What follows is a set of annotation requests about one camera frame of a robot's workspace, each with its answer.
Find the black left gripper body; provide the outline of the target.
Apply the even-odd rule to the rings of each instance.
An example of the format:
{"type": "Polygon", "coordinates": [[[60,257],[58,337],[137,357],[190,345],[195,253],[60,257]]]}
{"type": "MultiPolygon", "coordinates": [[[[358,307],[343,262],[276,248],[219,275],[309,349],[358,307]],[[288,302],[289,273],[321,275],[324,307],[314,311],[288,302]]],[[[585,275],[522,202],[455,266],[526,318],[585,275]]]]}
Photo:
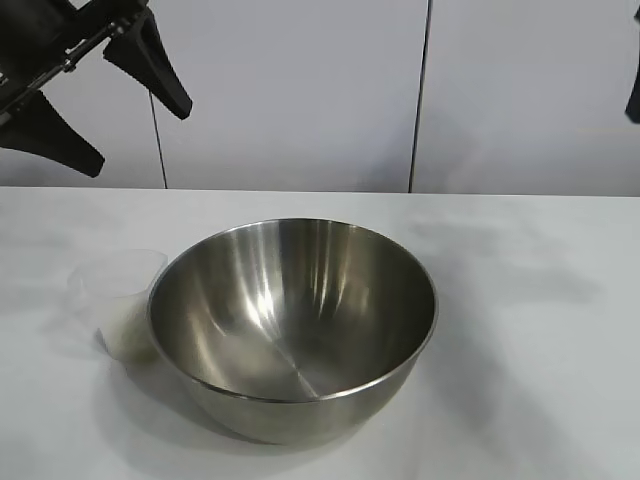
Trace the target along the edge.
{"type": "Polygon", "coordinates": [[[71,72],[107,39],[129,30],[146,1],[3,1],[1,123],[60,73],[71,72]]]}

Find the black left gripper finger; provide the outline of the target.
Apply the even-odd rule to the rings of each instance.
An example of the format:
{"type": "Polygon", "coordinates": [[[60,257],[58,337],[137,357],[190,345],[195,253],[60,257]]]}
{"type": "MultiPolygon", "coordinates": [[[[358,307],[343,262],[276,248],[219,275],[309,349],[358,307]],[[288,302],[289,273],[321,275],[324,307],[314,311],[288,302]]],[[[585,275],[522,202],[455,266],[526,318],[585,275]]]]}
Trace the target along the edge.
{"type": "Polygon", "coordinates": [[[105,159],[54,109],[41,92],[7,112],[1,147],[35,154],[88,177],[97,177],[105,159]]]}
{"type": "Polygon", "coordinates": [[[103,57],[147,88],[178,119],[189,117],[193,101],[173,69],[150,9],[110,40],[103,57]]]}

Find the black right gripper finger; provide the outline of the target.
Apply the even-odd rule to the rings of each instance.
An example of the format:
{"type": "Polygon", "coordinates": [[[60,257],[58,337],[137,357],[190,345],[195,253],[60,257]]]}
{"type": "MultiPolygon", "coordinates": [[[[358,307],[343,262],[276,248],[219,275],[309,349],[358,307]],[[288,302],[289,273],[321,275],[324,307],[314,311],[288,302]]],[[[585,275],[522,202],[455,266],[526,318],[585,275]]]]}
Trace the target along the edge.
{"type": "Polygon", "coordinates": [[[633,124],[640,123],[640,69],[637,70],[631,94],[625,108],[625,114],[633,124]]]}

